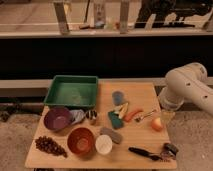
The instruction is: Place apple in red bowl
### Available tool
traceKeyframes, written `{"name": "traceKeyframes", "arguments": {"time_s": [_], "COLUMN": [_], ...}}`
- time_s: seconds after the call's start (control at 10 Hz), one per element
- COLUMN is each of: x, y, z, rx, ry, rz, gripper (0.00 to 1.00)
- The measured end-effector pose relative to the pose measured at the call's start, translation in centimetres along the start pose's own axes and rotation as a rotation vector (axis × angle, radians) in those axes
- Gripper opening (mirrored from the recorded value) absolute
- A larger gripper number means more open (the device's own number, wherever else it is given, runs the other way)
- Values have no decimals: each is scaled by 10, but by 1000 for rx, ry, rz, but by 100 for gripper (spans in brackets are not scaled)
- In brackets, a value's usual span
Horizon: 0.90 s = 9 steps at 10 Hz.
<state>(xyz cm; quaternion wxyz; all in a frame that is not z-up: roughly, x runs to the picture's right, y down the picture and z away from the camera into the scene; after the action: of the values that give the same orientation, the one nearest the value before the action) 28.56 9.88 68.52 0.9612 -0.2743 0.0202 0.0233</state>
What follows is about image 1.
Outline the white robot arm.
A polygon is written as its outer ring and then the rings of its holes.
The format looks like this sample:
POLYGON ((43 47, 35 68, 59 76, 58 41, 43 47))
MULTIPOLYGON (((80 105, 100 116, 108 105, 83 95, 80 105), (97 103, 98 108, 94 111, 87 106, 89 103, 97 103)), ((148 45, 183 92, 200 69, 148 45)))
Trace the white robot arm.
POLYGON ((161 107, 177 111, 185 100, 213 116, 213 88, 205 84, 207 70, 197 62, 174 68, 165 75, 166 86, 158 95, 161 107))

